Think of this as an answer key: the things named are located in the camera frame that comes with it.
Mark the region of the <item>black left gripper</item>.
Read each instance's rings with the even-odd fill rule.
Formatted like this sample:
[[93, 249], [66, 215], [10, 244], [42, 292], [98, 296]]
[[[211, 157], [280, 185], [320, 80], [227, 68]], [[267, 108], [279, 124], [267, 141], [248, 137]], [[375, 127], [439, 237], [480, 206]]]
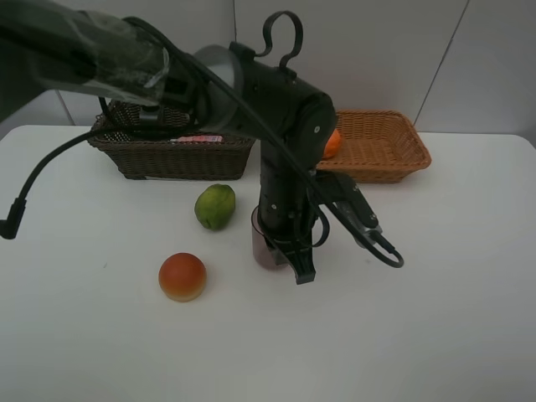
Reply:
[[269, 142], [260, 146], [260, 201], [257, 221], [276, 265], [292, 268], [297, 285], [313, 282], [316, 270], [312, 228], [322, 218], [314, 192], [283, 153]]

